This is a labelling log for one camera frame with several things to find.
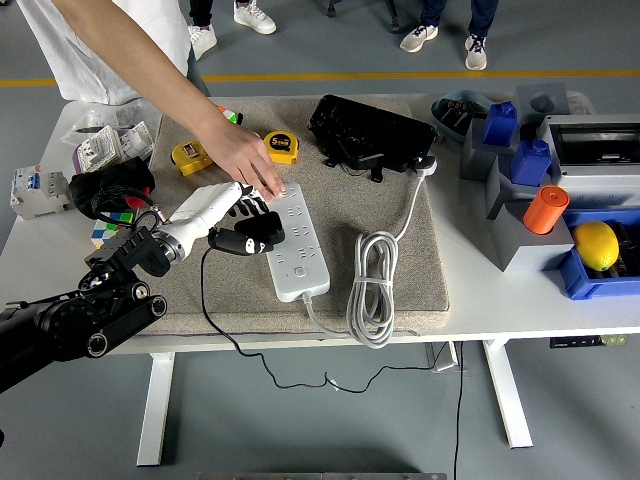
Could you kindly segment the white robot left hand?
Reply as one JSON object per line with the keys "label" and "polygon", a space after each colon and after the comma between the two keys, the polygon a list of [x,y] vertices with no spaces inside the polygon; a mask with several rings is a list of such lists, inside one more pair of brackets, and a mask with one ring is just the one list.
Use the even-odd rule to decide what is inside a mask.
{"label": "white robot left hand", "polygon": [[185,260],[193,244],[237,206],[243,215],[269,211],[258,190],[240,182],[207,185],[196,189],[154,234],[162,240],[177,261]]}

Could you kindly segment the person's right hand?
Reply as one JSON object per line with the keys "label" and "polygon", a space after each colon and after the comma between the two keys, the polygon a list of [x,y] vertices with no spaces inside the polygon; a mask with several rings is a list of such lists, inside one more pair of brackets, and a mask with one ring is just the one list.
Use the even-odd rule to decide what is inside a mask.
{"label": "person's right hand", "polygon": [[222,118],[197,136],[213,162],[234,181],[253,186],[267,202],[283,195],[283,180],[255,132]]}

